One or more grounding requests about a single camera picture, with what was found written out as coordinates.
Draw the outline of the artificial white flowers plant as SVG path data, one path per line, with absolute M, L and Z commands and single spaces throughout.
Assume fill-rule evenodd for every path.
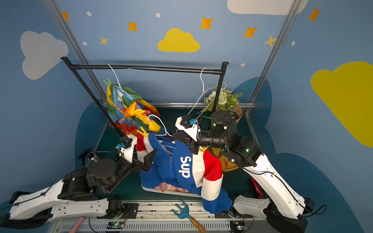
M 211 92 L 208 96 L 204 97 L 204 103 L 207 107 L 204 112 L 213 111 L 214 101 L 215 101 L 216 91 Z M 216 111 L 222 110 L 230 113 L 231 115 L 236 113 L 235 106 L 239 103 L 239 98 L 243 96 L 243 93 L 233 93 L 225 88 L 220 90 L 220 95 L 218 97 L 218 103 L 216 106 Z

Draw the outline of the beige faceted flower pot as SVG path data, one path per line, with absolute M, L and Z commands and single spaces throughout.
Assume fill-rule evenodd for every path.
M 240 122 L 242 116 L 243 116 L 243 110 L 239 105 L 234 106 L 234 110 L 235 110 L 235 112 L 234 112 L 233 116 L 236 119 L 236 124 L 238 124 Z

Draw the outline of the blue red white jacket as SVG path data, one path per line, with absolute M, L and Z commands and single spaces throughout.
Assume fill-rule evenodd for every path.
M 202 198 L 206 211 L 217 214 L 229 211 L 233 201 L 222 189 L 223 172 L 221 162 L 208 150 L 192 154 L 187 145 L 163 136 L 148 134 L 148 138 L 137 135 L 138 160 L 157 149 L 149 172 L 141 172 L 140 180 L 146 188 L 156 188 L 161 183 L 184 188 Z

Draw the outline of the black clothes rack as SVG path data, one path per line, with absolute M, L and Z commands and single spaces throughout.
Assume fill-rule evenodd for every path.
M 103 105 L 98 101 L 98 99 L 95 97 L 91 89 L 82 79 L 80 74 L 77 72 L 78 70 L 109 70 L 110 69 L 109 65 L 74 65 L 71 63 L 71 61 L 67 57 L 61 57 L 61 60 L 66 64 L 68 69 L 74 74 L 74 76 L 77 78 L 77 80 L 82 85 L 82 87 L 85 89 L 85 91 L 89 94 L 89 96 L 93 99 L 93 101 L 96 103 L 96 105 L 101 110 L 101 112 L 104 114 L 104 116 L 107 118 L 107 120 L 114 127 L 118 135 L 124 136 L 122 129 L 118 128 L 115 122 L 112 121 L 112 119 L 110 118 L 106 110 L 104 109 Z M 131 70 L 177 72 L 177 73 L 206 73 L 206 74 L 212 74 L 212 75 L 219 75 L 220 77 L 218 81 L 218 91 L 220 91 L 228 65 L 229 65 L 229 62 L 222 62 L 221 68 L 219 70 L 214 70 L 214 69 L 203 70 L 203 69 L 196 69 L 196 68 L 131 66 L 131 65 L 114 65 L 114 69 L 118 69 L 118 70 L 131 69 Z

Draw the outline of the yellow plastic tray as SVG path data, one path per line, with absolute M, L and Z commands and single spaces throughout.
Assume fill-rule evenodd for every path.
M 232 163 L 228 158 L 222 155 L 220 152 L 220 149 L 213 148 L 212 151 L 214 155 L 216 155 L 221 162 L 222 172 L 231 172 L 239 168 L 236 164 Z

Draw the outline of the yellow clothespin top blue jacket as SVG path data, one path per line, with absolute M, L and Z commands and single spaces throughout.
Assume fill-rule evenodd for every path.
M 138 132 L 138 134 L 143 135 L 144 138 L 148 138 L 148 133 L 146 132 L 146 130 L 143 127 L 140 127 L 140 129 L 137 130 L 137 132 Z

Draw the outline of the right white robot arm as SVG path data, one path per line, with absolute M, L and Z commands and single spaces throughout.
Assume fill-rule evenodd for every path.
M 175 123 L 178 132 L 172 138 L 186 144 L 193 154 L 204 147 L 220 149 L 221 155 L 256 180 L 269 197 L 235 197 L 233 208 L 240 215 L 265 218 L 281 233 L 305 232 L 308 221 L 304 215 L 312 212 L 314 201 L 303 198 L 287 184 L 256 142 L 238 134 L 234 116 L 219 110 L 209 119 L 209 130 L 201 130 L 197 119 L 179 117 Z

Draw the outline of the white plastic laundry basket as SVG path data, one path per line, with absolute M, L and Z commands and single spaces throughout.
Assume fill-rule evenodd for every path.
M 162 191 L 160 189 L 156 189 L 156 188 L 146 188 L 144 186 L 141 186 L 141 188 L 144 190 L 144 191 L 147 191 L 147 192 L 154 192 L 154 193 L 160 193 L 160 194 L 169 194 L 169 195 L 177 195 L 177 196 L 185 196 L 185 197 L 194 197 L 194 198 L 200 198 L 201 196 L 198 195 L 198 194 L 193 194 L 193 193 L 189 193 L 189 192 L 180 192 L 180 191 Z

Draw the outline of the green clothespin rainbow jacket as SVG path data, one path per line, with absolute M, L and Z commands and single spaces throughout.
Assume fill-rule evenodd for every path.
M 107 80 L 104 80 L 104 83 L 108 86 L 108 87 L 111 87 L 112 83 L 110 81 L 110 79 L 108 78 Z

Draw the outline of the rainbow striped jacket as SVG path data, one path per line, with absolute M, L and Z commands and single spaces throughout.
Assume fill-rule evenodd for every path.
M 122 88 L 133 98 L 129 99 L 121 92 L 117 84 L 107 87 L 107 111 L 116 126 L 122 129 L 125 135 L 138 135 L 137 130 L 143 127 L 147 133 L 157 133 L 159 127 L 155 123 L 149 123 L 147 116 L 142 113 L 150 111 L 150 114 L 160 116 L 158 110 L 146 102 L 133 89 L 122 85 Z

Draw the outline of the white wire hanger pink jacket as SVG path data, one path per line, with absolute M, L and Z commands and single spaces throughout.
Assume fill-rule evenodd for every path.
M 204 96 L 204 94 L 206 94 L 209 90 L 212 90 L 214 88 L 216 88 L 218 85 L 215 85 L 211 88 L 208 88 L 208 89 L 205 89 L 205 83 L 202 79 L 202 73 L 204 70 L 206 70 L 207 68 L 203 68 L 201 73 L 200 73 L 200 80 L 202 82 L 202 88 L 203 88 L 203 91 L 202 91 L 202 94 L 201 96 L 197 99 L 196 103 L 194 104 L 194 106 L 191 108 L 191 110 L 189 111 L 188 115 L 194 110 L 194 108 L 196 107 L 196 104 L 199 102 L 199 100 Z M 227 103 L 227 100 L 224 99 L 223 97 L 218 97 L 218 104 L 226 104 Z

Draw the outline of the pink kids jacket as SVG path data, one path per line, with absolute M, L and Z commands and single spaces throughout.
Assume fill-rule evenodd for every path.
M 186 189 L 184 189 L 184 188 L 178 188 L 178 187 L 175 187 L 175 186 L 173 186 L 171 184 L 167 184 L 167 183 L 161 183 L 155 189 L 159 189 L 162 192 L 172 191 L 172 192 L 184 192 L 184 193 L 188 193 L 188 191 Z

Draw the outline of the white hanger rainbow jacket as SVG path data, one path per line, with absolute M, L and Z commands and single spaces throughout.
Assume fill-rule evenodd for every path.
M 107 64 L 110 68 L 111 68 L 111 70 L 113 71 L 113 73 L 114 73 L 114 75 L 115 75 L 115 77 L 116 77 L 116 80 L 117 80 L 117 83 L 118 83 L 118 88 L 121 90 L 121 92 L 123 93 L 123 94 L 125 94 L 129 99 L 131 99 L 131 100 L 133 100 L 133 98 L 127 93 L 127 91 L 125 91 L 123 88 L 122 88 L 122 86 L 121 86 L 121 84 L 120 84 L 120 82 L 119 82 L 119 79 L 118 79 L 118 77 L 117 77 L 117 74 L 116 74 L 116 72 L 115 72 L 115 70 L 112 68 L 112 66 L 110 65 L 110 64 Z

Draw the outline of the pink clothespin rainbow jacket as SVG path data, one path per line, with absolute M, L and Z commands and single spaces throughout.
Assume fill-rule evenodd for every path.
M 151 112 L 150 111 L 144 111 L 142 114 L 144 115 L 144 116 L 146 116 L 146 115 L 148 115 L 148 114 L 150 114 Z

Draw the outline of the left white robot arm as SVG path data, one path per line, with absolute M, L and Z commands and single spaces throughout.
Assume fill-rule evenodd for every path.
M 26 230 L 69 217 L 121 217 L 126 212 L 121 198 L 99 199 L 96 191 L 111 193 L 133 170 L 149 172 L 156 152 L 153 150 L 145 155 L 143 162 L 92 156 L 88 167 L 67 174 L 43 190 L 34 193 L 17 191 L 10 200 L 9 213 L 1 217 L 1 227 Z

